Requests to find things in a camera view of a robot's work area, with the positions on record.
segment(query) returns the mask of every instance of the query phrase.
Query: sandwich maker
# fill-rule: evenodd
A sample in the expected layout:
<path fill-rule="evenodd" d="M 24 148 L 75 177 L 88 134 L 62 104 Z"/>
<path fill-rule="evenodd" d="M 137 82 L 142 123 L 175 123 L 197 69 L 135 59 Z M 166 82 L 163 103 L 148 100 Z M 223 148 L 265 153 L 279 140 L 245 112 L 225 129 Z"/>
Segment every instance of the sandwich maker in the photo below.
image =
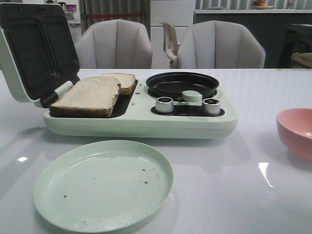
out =
<path fill-rule="evenodd" d="M 0 27 L 0 64 L 15 100 L 48 108 L 79 81 L 60 5 L 0 3 Z M 212 139 L 232 133 L 238 115 L 215 78 L 168 72 L 136 78 L 133 92 L 119 95 L 109 118 L 54 117 L 46 111 L 44 120 L 61 135 Z"/>

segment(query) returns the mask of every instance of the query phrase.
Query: pink bowl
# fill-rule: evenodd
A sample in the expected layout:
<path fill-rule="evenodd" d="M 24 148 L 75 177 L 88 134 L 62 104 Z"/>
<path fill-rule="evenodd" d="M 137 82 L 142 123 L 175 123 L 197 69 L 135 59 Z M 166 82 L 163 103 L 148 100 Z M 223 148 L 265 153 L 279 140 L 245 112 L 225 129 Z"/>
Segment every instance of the pink bowl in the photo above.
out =
<path fill-rule="evenodd" d="M 284 110 L 276 117 L 283 144 L 295 155 L 312 161 L 312 109 Z"/>

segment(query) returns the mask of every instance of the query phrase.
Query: open lid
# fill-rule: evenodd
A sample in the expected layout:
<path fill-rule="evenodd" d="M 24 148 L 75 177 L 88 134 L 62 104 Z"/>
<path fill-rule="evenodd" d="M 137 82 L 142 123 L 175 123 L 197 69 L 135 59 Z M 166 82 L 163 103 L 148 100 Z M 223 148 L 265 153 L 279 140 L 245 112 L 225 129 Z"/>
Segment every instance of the open lid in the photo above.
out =
<path fill-rule="evenodd" d="M 0 65 L 12 96 L 48 107 L 79 62 L 65 12 L 56 4 L 0 3 Z"/>

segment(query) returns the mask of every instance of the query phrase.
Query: black round pan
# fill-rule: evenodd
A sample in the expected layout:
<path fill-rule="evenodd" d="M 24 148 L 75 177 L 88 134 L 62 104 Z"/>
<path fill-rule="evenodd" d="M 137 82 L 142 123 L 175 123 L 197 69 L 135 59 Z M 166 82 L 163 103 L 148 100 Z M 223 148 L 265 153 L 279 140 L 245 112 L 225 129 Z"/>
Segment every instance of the black round pan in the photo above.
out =
<path fill-rule="evenodd" d="M 194 90 L 203 98 L 211 97 L 219 81 L 211 76 L 192 72 L 167 72 L 154 75 L 146 80 L 149 92 L 156 97 L 170 97 L 180 100 L 183 91 Z"/>

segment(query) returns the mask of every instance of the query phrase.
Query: white bread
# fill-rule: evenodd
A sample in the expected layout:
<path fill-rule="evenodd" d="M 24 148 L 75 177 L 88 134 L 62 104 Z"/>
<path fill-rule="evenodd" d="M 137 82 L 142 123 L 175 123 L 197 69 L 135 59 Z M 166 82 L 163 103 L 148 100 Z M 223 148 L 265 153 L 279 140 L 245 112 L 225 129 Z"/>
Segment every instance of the white bread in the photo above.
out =
<path fill-rule="evenodd" d="M 120 92 L 115 78 L 90 77 L 78 81 L 50 106 L 53 117 L 109 117 Z"/>
<path fill-rule="evenodd" d="M 104 73 L 102 77 L 114 77 L 120 81 L 120 94 L 129 95 L 136 85 L 136 76 L 125 73 Z"/>

